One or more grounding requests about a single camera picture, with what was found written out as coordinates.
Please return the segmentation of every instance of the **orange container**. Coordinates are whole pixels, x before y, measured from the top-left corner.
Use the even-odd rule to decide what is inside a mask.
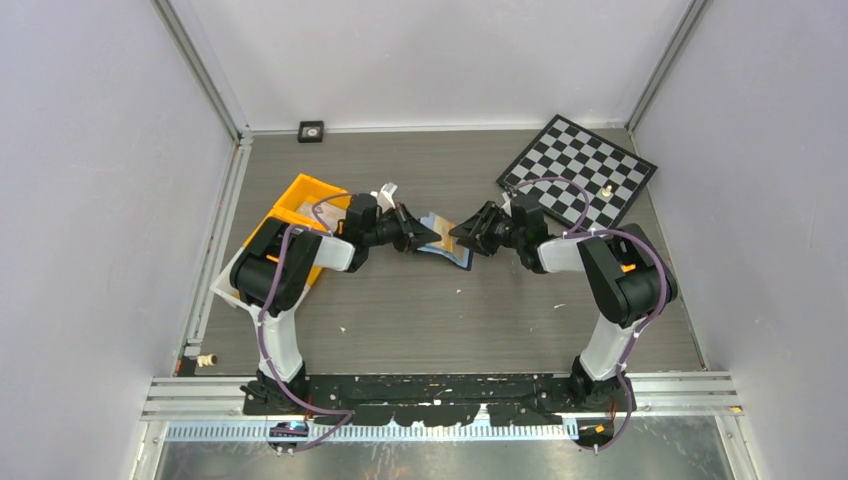
[[[306,215],[301,215],[297,213],[297,210],[304,204],[308,203],[311,205],[315,205],[316,202],[327,198],[331,195],[338,195],[340,193],[347,193],[347,190],[343,188],[339,188],[328,183],[324,183],[317,178],[310,177],[309,175],[301,173],[294,179],[294,182],[286,189],[286,191],[280,196],[280,198],[274,203],[274,206],[271,207],[271,210],[265,215],[265,218],[274,217],[278,218],[286,223],[291,223],[295,225],[306,225],[312,227],[316,230],[327,231],[320,223],[317,221],[307,217]],[[348,205],[350,205],[350,197],[344,196],[339,198],[334,198],[332,200],[328,200],[327,203],[333,205],[335,207],[346,210]],[[253,230],[253,233],[247,237],[247,240],[244,242],[244,246],[250,243],[253,239],[253,236],[259,230],[259,226],[265,222],[265,219],[262,219],[262,222],[259,222],[259,225],[256,226],[256,229]],[[306,283],[312,286],[315,281],[318,279],[318,275],[321,274],[321,267],[313,267],[309,272],[309,278],[306,280]]]

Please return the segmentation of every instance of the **table surface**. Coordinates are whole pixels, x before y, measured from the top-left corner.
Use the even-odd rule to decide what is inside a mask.
[[[597,133],[624,148],[623,130]],[[245,173],[228,261],[274,201],[303,172],[348,191],[399,186],[416,216],[459,223],[499,200],[497,176],[535,131],[329,133],[321,144],[257,136]],[[551,230],[564,228],[550,220]],[[625,217],[666,259],[647,191]],[[463,271],[433,255],[371,249],[355,274],[325,270],[297,311],[297,337],[312,373],[568,372],[598,310],[583,274],[537,275],[515,252],[476,256]],[[252,374],[258,350],[250,318],[215,298],[203,353],[219,362],[198,374]],[[678,300],[641,337],[630,371],[699,370],[689,319]]]

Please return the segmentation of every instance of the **chessboard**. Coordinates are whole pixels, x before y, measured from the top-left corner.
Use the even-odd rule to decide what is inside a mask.
[[[621,222],[656,169],[656,165],[557,115],[497,183],[510,189],[542,177],[573,180],[589,194],[589,210],[579,230],[603,230]],[[568,227],[574,226],[586,207],[580,190],[565,182],[538,182],[519,191],[537,198],[549,215]]]

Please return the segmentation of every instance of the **white wall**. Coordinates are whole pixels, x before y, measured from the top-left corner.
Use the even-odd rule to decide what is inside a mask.
[[[180,13],[193,7],[204,59],[220,62],[253,130],[540,124],[554,113],[620,126],[689,3],[179,3],[189,1]]]
[[[0,5],[0,476],[126,478],[232,146],[150,2]]]
[[[845,478],[848,4],[713,2],[637,132],[767,479]]]

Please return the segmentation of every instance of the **small black box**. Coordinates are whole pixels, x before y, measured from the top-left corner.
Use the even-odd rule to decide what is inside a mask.
[[[321,143],[324,140],[324,121],[300,122],[297,129],[297,141],[300,143]]]

